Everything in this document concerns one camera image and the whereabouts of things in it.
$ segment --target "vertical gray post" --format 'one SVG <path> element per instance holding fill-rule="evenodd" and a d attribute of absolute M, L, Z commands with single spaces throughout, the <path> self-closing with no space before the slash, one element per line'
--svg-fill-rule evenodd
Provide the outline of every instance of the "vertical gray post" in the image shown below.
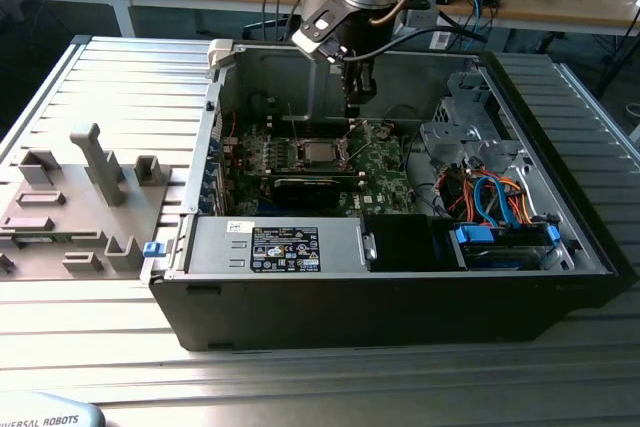
<path fill-rule="evenodd" d="M 100 127 L 98 124 L 81 124 L 73 129 L 69 138 L 82 150 L 91 175 L 95 179 L 107 205 L 115 207 L 124 202 L 124 193 L 118 187 L 113 169 L 110 168 L 104 150 L 98 142 Z"/>

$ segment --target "slotted metal surface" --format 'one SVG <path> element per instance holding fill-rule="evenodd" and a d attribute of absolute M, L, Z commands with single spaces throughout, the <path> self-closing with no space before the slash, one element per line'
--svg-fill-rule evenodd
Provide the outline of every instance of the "slotted metal surface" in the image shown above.
<path fill-rule="evenodd" d="M 2 163 L 0 198 L 21 179 L 14 158 L 33 136 L 45 134 L 54 142 L 79 117 L 104 119 L 101 128 L 119 158 L 149 151 L 173 164 L 157 233 L 172 236 L 189 142 L 195 140 L 193 105 L 202 94 L 158 90 L 148 94 L 155 103 L 143 105 L 118 96 L 142 94 L 131 87 L 138 81 L 142 89 L 149 83 L 204 89 L 206 47 L 205 42 L 100 38 L 86 48 L 72 47 L 62 73 L 50 79 L 50 99 L 31 106 L 33 116 L 18 129 L 15 142 L 3 143 L 11 155 Z M 112 60 L 101 58 L 101 52 Z M 174 54 L 197 59 L 165 61 Z M 83 60 L 87 57 L 98 60 Z M 110 94 L 118 102 L 105 108 L 100 89 L 91 95 L 95 102 L 73 95 L 63 97 L 67 103 L 56 103 L 61 97 L 51 102 L 67 82 L 92 83 L 76 86 L 88 94 L 94 92 L 89 85 L 115 82 Z M 117 90 L 121 87 L 126 93 Z M 593 115 L 591 120 L 599 121 Z M 140 148 L 130 134 L 156 136 L 161 142 L 154 145 L 164 150 L 143 143 Z M 71 151 L 61 154 L 64 161 L 78 160 Z M 620 193 L 600 187 L 588 192 L 605 199 Z M 621 235 L 630 233 L 623 229 Z M 0 283 L 0 319 L 1 391 L 39 389 L 94 402 L 110 426 L 620 427 L 640 422 L 637 288 L 604 309 L 573 314 L 535 342 L 515 345 L 190 353 L 180 348 L 137 281 Z"/>
<path fill-rule="evenodd" d="M 496 57 L 629 262 L 640 266 L 636 148 L 565 66 L 540 55 Z"/>

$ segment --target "blue clip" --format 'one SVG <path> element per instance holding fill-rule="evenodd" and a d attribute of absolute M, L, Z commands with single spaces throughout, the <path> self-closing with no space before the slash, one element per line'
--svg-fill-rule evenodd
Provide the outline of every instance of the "blue clip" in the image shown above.
<path fill-rule="evenodd" d="M 147 259 L 150 257 L 165 257 L 167 255 L 167 245 L 162 242 L 145 242 L 142 249 L 142 256 Z"/>
<path fill-rule="evenodd" d="M 491 228 L 486 225 L 461 225 L 456 229 L 459 244 L 492 244 L 495 242 Z"/>
<path fill-rule="evenodd" d="M 555 225 L 550 225 L 547 227 L 547 234 L 549 234 L 549 238 L 554 244 L 560 242 L 560 232 Z"/>

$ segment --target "light blue object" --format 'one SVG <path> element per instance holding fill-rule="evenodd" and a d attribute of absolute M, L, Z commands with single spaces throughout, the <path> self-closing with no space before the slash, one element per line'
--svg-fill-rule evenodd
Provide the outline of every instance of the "light blue object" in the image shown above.
<path fill-rule="evenodd" d="M 0 394 L 0 424 L 16 427 L 104 427 L 98 407 L 42 392 Z"/>
<path fill-rule="evenodd" d="M 492 244 L 495 242 L 491 228 L 486 225 L 461 225 L 456 229 L 459 244 Z"/>
<path fill-rule="evenodd" d="M 476 25 L 473 26 L 473 32 L 476 32 L 478 30 L 478 26 L 480 25 L 480 15 L 481 15 L 480 2 L 478 0 L 473 0 L 473 5 L 476 11 Z M 464 48 L 464 50 L 469 50 L 469 47 L 471 47 L 471 44 L 473 44 L 473 39 L 471 39 L 467 43 L 467 46 Z"/>
<path fill-rule="evenodd" d="M 167 245 L 162 242 L 145 242 L 142 255 L 146 258 L 166 257 Z"/>
<path fill-rule="evenodd" d="M 516 217 L 513 215 L 513 212 L 511 212 L 511 209 L 509 209 L 509 204 L 507 202 L 507 194 L 504 193 L 504 189 L 502 188 L 502 184 L 500 183 L 500 181 L 494 177 L 489 177 L 488 175 L 486 175 L 484 177 L 481 177 L 476 182 L 476 186 L 473 189 L 473 200 L 476 204 L 476 210 L 483 218 L 485 218 L 488 222 L 490 222 L 492 226 L 498 227 L 498 222 L 496 222 L 496 220 L 493 217 L 491 217 L 489 214 L 485 212 L 481 203 L 482 196 L 480 194 L 482 193 L 482 186 L 489 181 L 496 184 L 496 190 L 498 191 L 498 199 L 500 200 L 500 210 L 502 211 L 502 216 L 504 217 L 504 220 L 511 226 L 515 228 L 519 228 L 520 222 L 518 222 Z"/>
<path fill-rule="evenodd" d="M 550 225 L 549 227 L 547 227 L 547 233 L 549 234 L 551 242 L 553 242 L 554 244 L 560 242 L 560 232 L 555 225 Z"/>

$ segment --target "barcode sticker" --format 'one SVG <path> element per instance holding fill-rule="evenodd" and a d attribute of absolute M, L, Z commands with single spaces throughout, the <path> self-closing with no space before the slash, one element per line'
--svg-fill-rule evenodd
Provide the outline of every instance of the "barcode sticker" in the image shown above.
<path fill-rule="evenodd" d="M 227 232 L 235 234 L 250 234 L 253 232 L 255 222 L 249 222 L 246 220 L 230 220 L 227 222 Z"/>
<path fill-rule="evenodd" d="M 431 45 L 429 48 L 432 50 L 444 50 L 447 48 L 447 45 L 449 45 L 450 38 L 450 32 L 436 32 L 431 38 Z"/>

